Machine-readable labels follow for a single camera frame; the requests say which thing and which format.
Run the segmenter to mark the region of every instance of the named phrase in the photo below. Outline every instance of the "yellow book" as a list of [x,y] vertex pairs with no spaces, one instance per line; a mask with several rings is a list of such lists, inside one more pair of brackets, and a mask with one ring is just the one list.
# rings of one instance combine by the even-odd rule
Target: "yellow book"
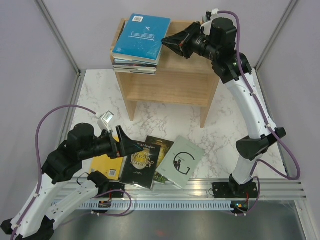
[[99,171],[110,180],[118,180],[123,160],[123,157],[110,159],[106,154],[96,156],[92,160],[90,172]]

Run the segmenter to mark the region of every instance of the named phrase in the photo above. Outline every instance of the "perforated metal strip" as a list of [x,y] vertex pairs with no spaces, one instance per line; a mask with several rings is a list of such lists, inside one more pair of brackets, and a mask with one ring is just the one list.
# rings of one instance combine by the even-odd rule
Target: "perforated metal strip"
[[[107,207],[105,201],[90,200],[83,203],[79,210],[126,210],[130,201],[112,200],[111,206]],[[168,210],[168,211],[231,211],[231,201],[133,201],[132,210]]]

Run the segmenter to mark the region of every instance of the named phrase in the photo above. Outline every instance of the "light green book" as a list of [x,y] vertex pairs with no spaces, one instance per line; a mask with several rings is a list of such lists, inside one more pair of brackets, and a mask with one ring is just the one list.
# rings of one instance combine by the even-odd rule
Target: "light green book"
[[156,172],[184,189],[204,154],[202,148],[179,136]]

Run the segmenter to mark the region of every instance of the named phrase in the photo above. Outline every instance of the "blue book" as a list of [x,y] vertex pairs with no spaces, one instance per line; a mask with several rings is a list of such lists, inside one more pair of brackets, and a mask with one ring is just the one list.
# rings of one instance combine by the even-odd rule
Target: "blue book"
[[115,59],[158,64],[170,18],[132,14],[118,39],[112,56]]

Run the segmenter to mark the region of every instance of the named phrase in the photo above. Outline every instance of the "gray floor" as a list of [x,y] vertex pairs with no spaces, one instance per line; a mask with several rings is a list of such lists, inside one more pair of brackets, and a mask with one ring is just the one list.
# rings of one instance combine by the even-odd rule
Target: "gray floor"
[[[76,211],[69,219],[83,214]],[[218,211],[134,211],[87,215],[58,228],[52,240],[305,240],[293,202],[259,202],[246,217]]]

